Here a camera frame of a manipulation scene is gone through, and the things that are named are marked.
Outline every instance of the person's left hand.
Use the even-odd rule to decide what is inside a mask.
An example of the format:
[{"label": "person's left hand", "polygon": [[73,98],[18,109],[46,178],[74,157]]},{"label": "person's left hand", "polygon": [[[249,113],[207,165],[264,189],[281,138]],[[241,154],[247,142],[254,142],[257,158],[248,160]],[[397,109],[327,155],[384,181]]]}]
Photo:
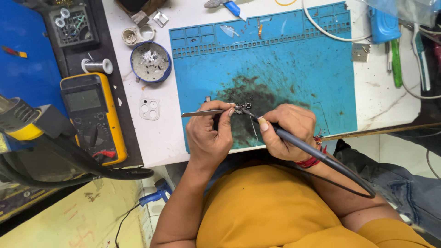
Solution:
[{"label": "person's left hand", "polygon": [[213,129],[214,115],[193,116],[185,127],[190,148],[189,166],[201,173],[213,173],[227,157],[233,145],[230,118],[234,112],[234,103],[214,100],[205,102],[199,111],[224,109],[219,119],[217,131]]}]

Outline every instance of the white desk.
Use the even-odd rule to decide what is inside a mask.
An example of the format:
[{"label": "white desk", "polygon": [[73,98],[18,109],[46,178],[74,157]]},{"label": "white desk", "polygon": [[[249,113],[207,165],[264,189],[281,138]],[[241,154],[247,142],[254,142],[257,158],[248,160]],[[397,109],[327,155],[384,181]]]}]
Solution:
[{"label": "white desk", "polygon": [[[168,0],[160,8],[169,18],[167,25],[160,28],[153,20],[149,21],[149,24],[157,31],[154,41],[165,47],[171,54],[169,29],[236,18],[223,6],[216,9],[205,9],[203,7],[205,2],[206,0]],[[235,2],[248,17],[302,8],[301,0],[290,6],[280,6],[274,0],[237,0]],[[279,2],[289,3],[291,0],[280,0]],[[338,1],[307,0],[306,2],[308,7],[313,7]],[[348,0],[346,4],[351,10],[352,37],[369,34],[370,21],[367,17],[367,5],[356,0]],[[174,70],[162,83],[152,84],[142,80],[136,83],[136,77],[130,66],[132,48],[126,46],[121,39],[122,31],[134,26],[134,23],[112,0],[103,0],[103,5],[117,58],[117,61],[112,62],[118,62],[120,68],[144,165],[152,167],[188,161],[190,155],[185,150]],[[413,55],[410,40],[411,33],[407,29],[403,29],[400,55],[403,78],[410,88],[419,93],[417,60]],[[369,43],[369,41],[364,40],[359,43]],[[403,87],[395,88],[393,76],[387,72],[386,62],[387,55],[384,45],[372,45],[369,62],[354,63],[358,123],[356,132],[407,124],[419,114],[420,100],[408,94]],[[145,120],[139,116],[139,99],[141,97],[160,100],[161,113],[158,120]]]}]

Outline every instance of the red thread bracelet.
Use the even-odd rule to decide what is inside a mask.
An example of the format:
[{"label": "red thread bracelet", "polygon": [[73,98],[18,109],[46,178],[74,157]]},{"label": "red thread bracelet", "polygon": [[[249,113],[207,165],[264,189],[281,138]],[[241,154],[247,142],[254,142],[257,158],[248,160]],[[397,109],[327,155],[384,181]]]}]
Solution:
[{"label": "red thread bracelet", "polygon": [[[324,154],[326,154],[326,148],[327,146],[325,146],[325,148],[322,150],[322,146],[321,146],[321,138],[319,136],[314,136],[314,140],[317,142],[317,145],[319,145],[319,150],[321,152],[323,152]],[[306,161],[300,161],[300,162],[296,162],[296,164],[303,169],[307,169],[310,168],[316,164],[320,163],[320,160],[311,157],[310,159],[306,160]]]}]

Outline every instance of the blue silicone repair mat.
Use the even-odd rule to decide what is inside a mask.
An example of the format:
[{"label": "blue silicone repair mat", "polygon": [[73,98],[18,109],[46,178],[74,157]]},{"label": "blue silicone repair mat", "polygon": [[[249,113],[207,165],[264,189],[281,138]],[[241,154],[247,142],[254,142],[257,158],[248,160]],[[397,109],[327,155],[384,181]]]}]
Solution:
[{"label": "blue silicone repair mat", "polygon": [[[328,32],[351,38],[344,2],[309,8],[309,13]],[[221,25],[234,27],[240,37],[231,38]],[[251,103],[250,111],[259,115],[282,103],[299,105],[315,113],[315,133],[321,129],[324,136],[357,130],[352,43],[323,35],[303,10],[169,33],[182,113],[196,111],[210,95]],[[182,119],[184,129],[189,119]],[[249,116],[233,114],[231,126],[233,149],[264,144]]]}]

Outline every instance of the multimeter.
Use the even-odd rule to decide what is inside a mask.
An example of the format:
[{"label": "multimeter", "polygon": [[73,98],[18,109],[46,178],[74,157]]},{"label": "multimeter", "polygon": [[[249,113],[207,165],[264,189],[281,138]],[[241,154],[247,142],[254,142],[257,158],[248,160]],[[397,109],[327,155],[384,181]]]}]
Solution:
[{"label": "multimeter", "polygon": [[76,75],[61,80],[60,87],[77,144],[98,156],[102,165],[124,161],[127,150],[107,77],[97,72]]}]

